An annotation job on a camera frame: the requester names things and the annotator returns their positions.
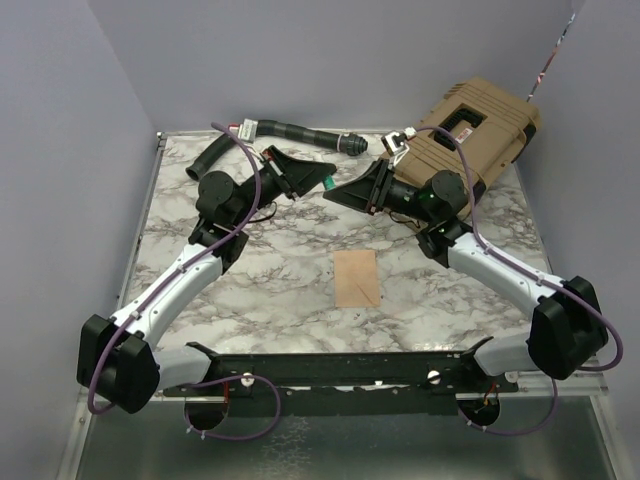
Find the small green glue stick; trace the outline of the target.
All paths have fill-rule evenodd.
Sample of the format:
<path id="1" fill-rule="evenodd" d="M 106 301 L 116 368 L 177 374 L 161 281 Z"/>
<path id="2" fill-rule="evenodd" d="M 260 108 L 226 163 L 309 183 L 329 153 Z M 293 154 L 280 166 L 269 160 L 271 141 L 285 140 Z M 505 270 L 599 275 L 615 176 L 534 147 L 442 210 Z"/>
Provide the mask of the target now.
<path id="1" fill-rule="evenodd" d="M 323 187 L 325 191 L 330 191 L 335 188 L 335 182 L 332 176 L 327 176 L 322 181 Z"/>

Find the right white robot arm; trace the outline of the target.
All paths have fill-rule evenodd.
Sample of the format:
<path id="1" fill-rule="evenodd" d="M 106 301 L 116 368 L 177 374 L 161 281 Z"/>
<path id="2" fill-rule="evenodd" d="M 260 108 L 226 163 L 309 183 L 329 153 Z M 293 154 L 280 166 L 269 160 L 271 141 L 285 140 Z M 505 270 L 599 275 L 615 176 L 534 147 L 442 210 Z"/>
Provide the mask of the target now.
<path id="1" fill-rule="evenodd" d="M 475 236 L 458 219 L 467 203 L 459 174 L 439 171 L 417 188 L 396 179 L 387 161 L 378 160 L 324 197 L 362 213 L 388 210 L 424 222 L 416 238 L 427 258 L 479 281 L 528 317 L 528 333 L 490 338 L 471 348 L 471 359 L 459 367 L 467 389 L 481 391 L 512 371 L 539 370 L 564 380 L 606 345 L 607 330 L 597 317 L 597 296 L 587 280 L 576 276 L 566 281 L 532 269 Z"/>

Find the pink tan envelope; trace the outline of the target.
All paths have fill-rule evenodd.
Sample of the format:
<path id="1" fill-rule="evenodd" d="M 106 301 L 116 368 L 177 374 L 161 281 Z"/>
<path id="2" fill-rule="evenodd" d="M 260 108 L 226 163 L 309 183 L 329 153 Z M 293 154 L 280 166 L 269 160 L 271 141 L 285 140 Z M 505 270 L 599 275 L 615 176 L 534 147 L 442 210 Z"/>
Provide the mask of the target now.
<path id="1" fill-rule="evenodd" d="M 339 250 L 333 252 L 335 306 L 338 308 L 379 307 L 381 303 L 376 252 Z"/>

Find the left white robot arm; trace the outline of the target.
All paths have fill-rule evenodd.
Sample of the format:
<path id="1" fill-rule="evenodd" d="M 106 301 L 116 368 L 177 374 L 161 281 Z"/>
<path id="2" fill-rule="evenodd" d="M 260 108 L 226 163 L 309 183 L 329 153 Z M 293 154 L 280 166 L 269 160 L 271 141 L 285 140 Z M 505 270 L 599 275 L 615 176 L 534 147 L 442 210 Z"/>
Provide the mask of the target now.
<path id="1" fill-rule="evenodd" d="M 274 146 L 252 167 L 242 184 L 224 171 L 206 174 L 198 184 L 198 221 L 170 267 L 110 317 L 92 315 L 85 322 L 76 378 L 92 396 L 136 413 L 158 391 L 189 385 L 206 395 L 218 388 L 221 371 L 209 350 L 193 344 L 157 351 L 160 339 L 238 260 L 248 241 L 243 229 L 257 210 L 281 195 L 300 198 L 337 171 L 332 163 L 298 160 Z"/>

